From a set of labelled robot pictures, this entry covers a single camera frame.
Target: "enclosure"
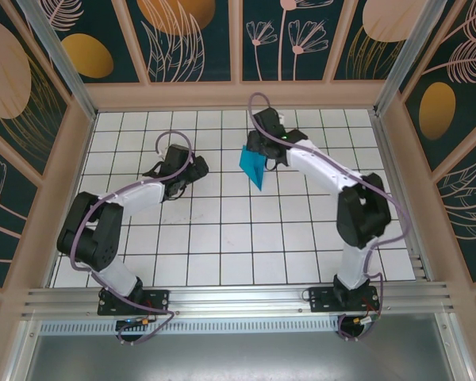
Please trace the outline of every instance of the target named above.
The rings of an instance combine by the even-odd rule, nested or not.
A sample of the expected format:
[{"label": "enclosure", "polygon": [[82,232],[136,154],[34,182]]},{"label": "enclosure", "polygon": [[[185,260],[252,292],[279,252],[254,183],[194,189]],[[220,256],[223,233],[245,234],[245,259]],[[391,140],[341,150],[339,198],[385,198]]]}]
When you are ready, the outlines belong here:
[{"label": "enclosure", "polygon": [[[409,215],[390,206],[382,239],[412,228],[371,257],[362,341],[304,298],[342,262],[332,192],[240,166],[257,91]],[[209,173],[124,218],[117,257],[176,315],[123,347],[56,239],[174,130]],[[476,380],[476,0],[0,0],[0,379],[151,377]]]}]

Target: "dark teal wallpaper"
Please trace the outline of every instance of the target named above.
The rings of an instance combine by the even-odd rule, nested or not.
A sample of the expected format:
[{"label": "dark teal wallpaper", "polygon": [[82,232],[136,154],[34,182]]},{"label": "dark teal wallpaper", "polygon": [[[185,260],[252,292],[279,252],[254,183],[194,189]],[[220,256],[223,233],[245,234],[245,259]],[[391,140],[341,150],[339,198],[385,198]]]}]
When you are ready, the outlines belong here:
[{"label": "dark teal wallpaper", "polygon": [[0,287],[16,252],[37,188],[0,156]]},{"label": "dark teal wallpaper", "polygon": [[84,83],[139,82],[111,0],[40,0],[40,6]]},{"label": "dark teal wallpaper", "polygon": [[244,0],[243,81],[321,80],[342,5]]},{"label": "dark teal wallpaper", "polygon": [[42,174],[66,109],[0,6],[0,136]]},{"label": "dark teal wallpaper", "polygon": [[334,79],[386,79],[423,4],[359,0]]},{"label": "dark teal wallpaper", "polygon": [[127,0],[152,82],[231,80],[228,0]]},{"label": "dark teal wallpaper", "polygon": [[424,47],[421,49],[420,53],[418,54],[418,57],[414,60],[413,65],[409,69],[409,72],[405,76],[404,80],[402,81],[402,84],[400,85],[400,92],[404,92],[405,87],[409,83],[409,80],[411,80],[411,77],[413,77],[414,71],[417,69],[418,63],[421,61],[421,58],[425,55],[425,53],[428,50],[428,47],[434,40],[434,37],[436,36],[437,32],[439,32],[439,29],[441,27],[441,24],[443,24],[444,19],[446,18],[448,12],[450,11],[451,7],[455,4],[455,0],[447,0],[446,5],[444,6],[444,10],[441,13],[441,16],[439,17],[439,20],[437,21],[436,26],[430,33],[430,36],[428,36],[427,41],[425,42]]},{"label": "dark teal wallpaper", "polygon": [[437,183],[437,187],[470,277],[476,282],[476,147]]},{"label": "dark teal wallpaper", "polygon": [[476,127],[476,0],[463,7],[405,105],[434,170]]}]

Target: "robotic arm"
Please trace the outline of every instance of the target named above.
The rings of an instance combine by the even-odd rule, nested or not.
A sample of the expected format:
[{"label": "robotic arm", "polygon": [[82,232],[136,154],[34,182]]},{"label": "robotic arm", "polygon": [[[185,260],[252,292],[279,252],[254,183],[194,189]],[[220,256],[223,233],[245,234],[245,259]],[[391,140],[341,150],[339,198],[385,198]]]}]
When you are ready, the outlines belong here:
[{"label": "robotic arm", "polygon": [[[333,296],[341,309],[353,310],[355,306],[361,306],[363,296],[370,293],[370,280],[364,271],[367,253],[391,222],[391,215],[385,198],[344,173],[384,190],[381,178],[374,173],[362,175],[342,166],[322,153],[297,129],[286,132],[277,111],[271,107],[255,114],[254,119],[270,135],[309,149],[307,152],[300,148],[286,147],[257,130],[248,134],[249,151],[302,172],[329,191],[337,202],[336,227],[344,240],[344,253],[340,269],[333,280]],[[319,152],[343,171],[338,171],[314,155],[314,152]]]}]

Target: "white tile floor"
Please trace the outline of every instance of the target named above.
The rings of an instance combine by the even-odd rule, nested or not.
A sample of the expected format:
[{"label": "white tile floor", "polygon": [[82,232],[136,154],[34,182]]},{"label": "white tile floor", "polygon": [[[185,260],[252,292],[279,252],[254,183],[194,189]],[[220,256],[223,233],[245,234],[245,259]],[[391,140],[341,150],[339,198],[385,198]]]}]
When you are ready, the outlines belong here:
[{"label": "white tile floor", "polygon": [[[301,129],[349,168],[378,173],[390,192],[365,110],[281,112],[287,129]],[[118,254],[145,286],[332,281],[343,245],[335,201],[282,165],[264,174],[259,191],[238,165],[250,128],[244,110],[99,114],[79,190],[103,194],[138,179],[159,160],[155,140],[170,128],[195,143],[210,173],[182,198],[123,222]],[[167,147],[168,139],[161,146]],[[172,136],[174,142],[183,143]],[[392,221],[386,238],[399,232],[399,221]],[[374,254],[370,272],[377,271],[386,280],[415,279],[405,242],[384,245]],[[96,287],[62,256],[52,285]]]}]

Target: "blue object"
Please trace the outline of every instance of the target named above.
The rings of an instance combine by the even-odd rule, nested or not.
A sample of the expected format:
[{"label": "blue object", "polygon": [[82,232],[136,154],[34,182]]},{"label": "blue object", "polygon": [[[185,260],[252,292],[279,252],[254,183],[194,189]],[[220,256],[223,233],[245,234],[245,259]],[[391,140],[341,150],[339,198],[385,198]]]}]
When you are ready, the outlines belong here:
[{"label": "blue object", "polygon": [[244,170],[245,174],[250,180],[259,188],[263,186],[264,164],[267,158],[257,152],[250,152],[244,146],[241,149],[240,168]]}]

